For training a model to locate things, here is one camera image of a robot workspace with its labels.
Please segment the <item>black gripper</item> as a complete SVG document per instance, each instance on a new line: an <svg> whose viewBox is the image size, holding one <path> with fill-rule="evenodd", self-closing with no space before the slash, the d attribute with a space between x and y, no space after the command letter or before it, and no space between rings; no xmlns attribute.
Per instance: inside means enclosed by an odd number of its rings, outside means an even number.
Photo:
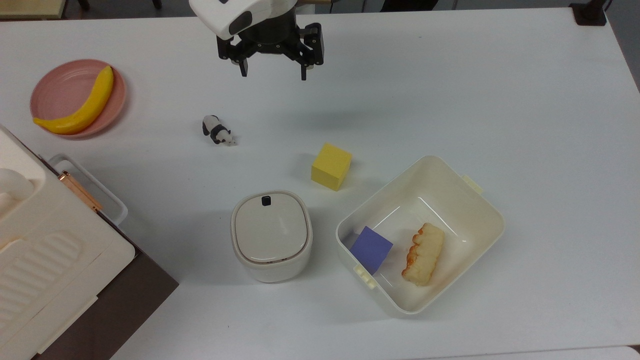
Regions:
<svg viewBox="0 0 640 360"><path fill-rule="evenodd" d="M255 53L284 55L301 63L301 80L307 80L307 71L325 63L322 25L310 23L298 29L294 13L284 13L265 19L242 31L242 41L233 44L233 37L216 37L218 57L238 66L242 77L249 75L248 59Z"/></svg>

